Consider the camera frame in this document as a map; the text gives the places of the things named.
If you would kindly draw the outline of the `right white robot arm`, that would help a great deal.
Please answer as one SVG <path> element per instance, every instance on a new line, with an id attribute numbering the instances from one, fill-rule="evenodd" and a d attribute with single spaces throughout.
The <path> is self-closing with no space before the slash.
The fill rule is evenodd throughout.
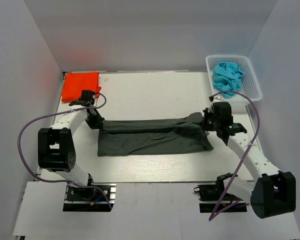
<path id="1" fill-rule="evenodd" d="M 236 171 L 220 175 L 213 185 L 201 186 L 202 201 L 226 200 L 232 196 L 250 204 L 260 219 L 296 210 L 295 176 L 273 165 L 254 145 L 244 126 L 234 122 L 228 102 L 214 102 L 206 108 L 201 128 L 216 132 L 253 178 L 253 182 L 241 179 Z"/>

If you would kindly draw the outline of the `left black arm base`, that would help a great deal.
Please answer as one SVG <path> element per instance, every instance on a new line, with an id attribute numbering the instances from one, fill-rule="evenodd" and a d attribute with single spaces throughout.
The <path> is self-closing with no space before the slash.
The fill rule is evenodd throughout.
<path id="1" fill-rule="evenodd" d="M 107 197 L 111 207 L 115 204 L 116 199 L 116 183 L 101 183 L 93 185 L 102 190 L 92 188 L 78 188 L 68 185 L 65 192 L 63 211 L 64 212 L 82 212 L 82 213 L 96 213 L 96 212 L 110 212 L 111 208 L 108 205 Z"/>

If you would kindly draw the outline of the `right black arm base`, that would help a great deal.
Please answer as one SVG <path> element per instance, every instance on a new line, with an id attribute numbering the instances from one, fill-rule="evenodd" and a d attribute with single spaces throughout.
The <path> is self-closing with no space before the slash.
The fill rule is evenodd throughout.
<path id="1" fill-rule="evenodd" d="M 209 183 L 209 184 L 197 185 L 193 189 L 193 192 L 199 196 L 199 212 L 203 214 L 203 213 L 213 212 L 213 209 L 223 191 L 219 190 L 215 183 L 214 184 Z M 238 200 L 239 200 L 238 197 L 226 193 L 221 201 L 221 204 L 217 208 L 217 212 Z M 247 212 L 247 204 L 242 200 L 235 206 L 225 211 L 225 213 L 245 213 L 245 212 Z"/>

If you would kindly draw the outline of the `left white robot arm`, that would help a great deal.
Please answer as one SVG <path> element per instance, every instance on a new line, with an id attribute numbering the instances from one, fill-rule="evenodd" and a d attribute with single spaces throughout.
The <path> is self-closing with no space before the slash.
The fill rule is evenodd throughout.
<path id="1" fill-rule="evenodd" d="M 83 90 L 77 100 L 61 112 L 60 119 L 48 128 L 38 131 L 38 165 L 42 169 L 56 173 L 70 185 L 78 187 L 78 193 L 89 200 L 95 196 L 96 187 L 91 184 L 92 177 L 76 163 L 73 135 L 82 123 L 92 130 L 100 130 L 104 118 L 95 106 L 96 95 L 100 93 Z"/>

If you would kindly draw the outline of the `dark grey t-shirt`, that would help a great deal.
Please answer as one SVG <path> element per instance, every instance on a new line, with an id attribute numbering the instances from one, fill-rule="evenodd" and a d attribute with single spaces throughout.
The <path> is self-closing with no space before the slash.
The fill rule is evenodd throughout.
<path id="1" fill-rule="evenodd" d="M 202 120 L 200 112 L 172 119 L 105 120 L 98 135 L 97 155 L 123 157 L 212 151 L 214 147 L 200 126 Z"/>

